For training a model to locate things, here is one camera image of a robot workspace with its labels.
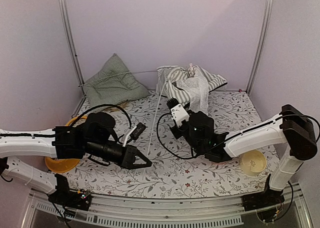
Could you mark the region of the green striped pet tent fabric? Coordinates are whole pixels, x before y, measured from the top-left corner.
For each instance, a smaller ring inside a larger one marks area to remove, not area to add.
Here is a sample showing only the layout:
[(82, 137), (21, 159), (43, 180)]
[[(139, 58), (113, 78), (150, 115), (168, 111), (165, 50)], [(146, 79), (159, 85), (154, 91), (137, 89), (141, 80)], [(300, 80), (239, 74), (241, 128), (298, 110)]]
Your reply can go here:
[(209, 92), (226, 85), (227, 79), (211, 74), (204, 68), (189, 66), (162, 66), (157, 68), (156, 93), (168, 99), (175, 98), (193, 112), (208, 113)]

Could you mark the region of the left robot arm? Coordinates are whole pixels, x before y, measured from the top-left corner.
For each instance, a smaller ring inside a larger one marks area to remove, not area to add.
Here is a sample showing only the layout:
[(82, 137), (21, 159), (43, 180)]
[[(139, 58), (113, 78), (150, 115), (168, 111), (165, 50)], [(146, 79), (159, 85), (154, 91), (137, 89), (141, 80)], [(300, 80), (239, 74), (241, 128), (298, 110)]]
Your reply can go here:
[(115, 119), (103, 112), (90, 113), (85, 122), (74, 126), (57, 126), (54, 129), (17, 133), (0, 132), (0, 172), (18, 178), (32, 188), (52, 195), (64, 205), (74, 201), (74, 193), (69, 188), (66, 177), (42, 171), (21, 162), (20, 156), (43, 156), (57, 159), (81, 159), (85, 154), (101, 158), (105, 165), (111, 162), (125, 169), (147, 168), (152, 162), (135, 146), (136, 140), (145, 130), (139, 123), (131, 127), (118, 143)]

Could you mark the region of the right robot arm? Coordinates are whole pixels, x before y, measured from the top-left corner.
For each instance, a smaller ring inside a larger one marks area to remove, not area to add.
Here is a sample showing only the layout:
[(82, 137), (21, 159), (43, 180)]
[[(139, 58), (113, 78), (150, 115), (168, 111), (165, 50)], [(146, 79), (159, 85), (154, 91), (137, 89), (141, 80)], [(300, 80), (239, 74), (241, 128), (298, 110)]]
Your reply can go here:
[(269, 206), (278, 197), (290, 178), (303, 162), (310, 160), (318, 152), (319, 136), (314, 125), (319, 122), (302, 114), (292, 105), (284, 105), (281, 112), (272, 118), (236, 131), (215, 133), (215, 121), (205, 113), (186, 110), (182, 104), (171, 99), (167, 102), (174, 121), (171, 131), (176, 139), (183, 137), (196, 156), (222, 163), (249, 151), (276, 144), (286, 144), (285, 154), (278, 167), (272, 172), (267, 188), (259, 194), (258, 201)]

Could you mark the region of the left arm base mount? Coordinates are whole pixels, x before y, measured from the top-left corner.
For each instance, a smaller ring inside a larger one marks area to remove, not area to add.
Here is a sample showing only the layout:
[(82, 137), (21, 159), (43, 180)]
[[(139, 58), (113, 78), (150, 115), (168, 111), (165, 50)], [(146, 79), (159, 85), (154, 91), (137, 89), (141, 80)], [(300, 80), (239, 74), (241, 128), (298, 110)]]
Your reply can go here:
[(91, 205), (92, 196), (90, 190), (79, 189), (72, 191), (66, 177), (55, 174), (57, 185), (55, 191), (48, 195), (48, 201), (61, 205), (63, 208), (74, 208), (88, 211)]

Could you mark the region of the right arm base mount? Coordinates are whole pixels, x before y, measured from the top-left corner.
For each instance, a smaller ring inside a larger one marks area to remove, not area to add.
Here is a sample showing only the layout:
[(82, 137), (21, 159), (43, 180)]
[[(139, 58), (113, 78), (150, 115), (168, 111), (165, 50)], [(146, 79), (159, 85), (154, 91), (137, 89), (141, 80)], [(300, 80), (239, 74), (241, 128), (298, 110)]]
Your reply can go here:
[(283, 196), (283, 190), (271, 190), (269, 185), (270, 178), (271, 174), (268, 175), (265, 181), (263, 191), (252, 194), (246, 194), (241, 197), (242, 206), (244, 207), (245, 211), (281, 204), (285, 201), (285, 198)]

